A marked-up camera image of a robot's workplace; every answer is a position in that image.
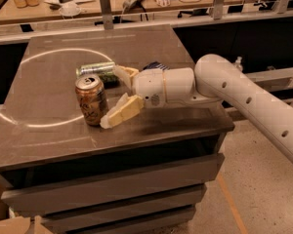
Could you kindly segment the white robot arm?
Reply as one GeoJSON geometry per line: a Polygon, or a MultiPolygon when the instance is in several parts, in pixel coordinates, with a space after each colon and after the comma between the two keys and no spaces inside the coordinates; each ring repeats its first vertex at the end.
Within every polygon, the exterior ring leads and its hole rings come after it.
{"type": "Polygon", "coordinates": [[[113,73],[132,91],[101,119],[109,129],[144,108],[197,107],[224,100],[246,117],[293,164],[293,107],[262,89],[235,64],[218,55],[199,59],[194,68],[146,69],[116,65],[113,73]]]}

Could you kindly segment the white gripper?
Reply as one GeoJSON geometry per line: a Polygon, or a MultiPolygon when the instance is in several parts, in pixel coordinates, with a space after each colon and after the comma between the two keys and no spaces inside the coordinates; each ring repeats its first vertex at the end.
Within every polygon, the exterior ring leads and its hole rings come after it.
{"type": "Polygon", "coordinates": [[[139,73],[139,70],[136,68],[115,65],[113,73],[129,89],[132,89],[133,83],[135,95],[129,97],[125,93],[116,105],[101,119],[100,126],[102,128],[113,128],[135,117],[144,108],[144,102],[145,108],[161,108],[164,106],[166,96],[164,71],[162,69],[146,69],[139,73]]]}

